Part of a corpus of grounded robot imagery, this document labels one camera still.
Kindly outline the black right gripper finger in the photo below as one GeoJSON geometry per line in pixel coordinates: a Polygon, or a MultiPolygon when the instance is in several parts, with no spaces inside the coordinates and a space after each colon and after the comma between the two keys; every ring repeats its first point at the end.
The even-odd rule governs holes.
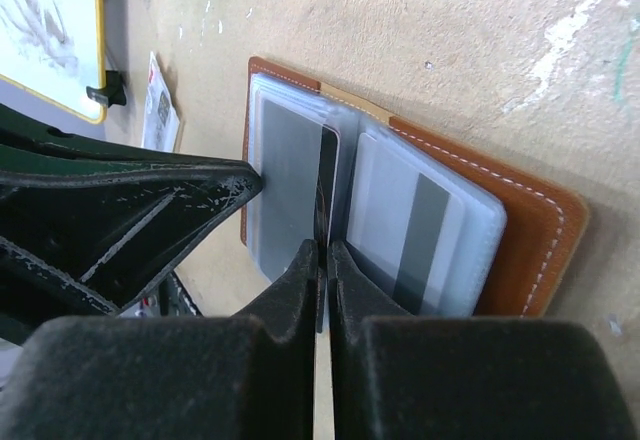
{"type": "Polygon", "coordinates": [[[262,185],[246,162],[65,133],[1,110],[1,336],[116,315],[262,185]]]}

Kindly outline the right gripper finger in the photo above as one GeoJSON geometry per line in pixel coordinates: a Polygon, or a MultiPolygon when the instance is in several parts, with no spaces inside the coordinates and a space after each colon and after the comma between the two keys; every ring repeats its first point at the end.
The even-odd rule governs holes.
{"type": "Polygon", "coordinates": [[[61,317],[26,342],[5,439],[309,439],[318,247],[229,317],[61,317]]]}
{"type": "Polygon", "coordinates": [[[635,439],[596,339],[574,323],[408,313],[327,252],[340,439],[635,439]]]}

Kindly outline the brown leather card holder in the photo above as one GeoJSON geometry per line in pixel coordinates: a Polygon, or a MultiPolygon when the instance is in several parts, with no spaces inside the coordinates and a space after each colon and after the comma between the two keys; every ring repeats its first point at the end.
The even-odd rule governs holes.
{"type": "Polygon", "coordinates": [[[267,279],[306,239],[343,241],[413,314],[543,315],[589,219],[564,187],[256,56],[243,157],[263,189],[240,236],[267,279]]]}

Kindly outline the dark card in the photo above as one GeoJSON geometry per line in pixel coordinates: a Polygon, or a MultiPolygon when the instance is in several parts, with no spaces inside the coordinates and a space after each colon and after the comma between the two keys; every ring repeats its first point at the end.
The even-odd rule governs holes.
{"type": "Polygon", "coordinates": [[[320,249],[326,249],[330,237],[338,154],[338,133],[330,126],[323,126],[314,211],[314,236],[320,249]]]}

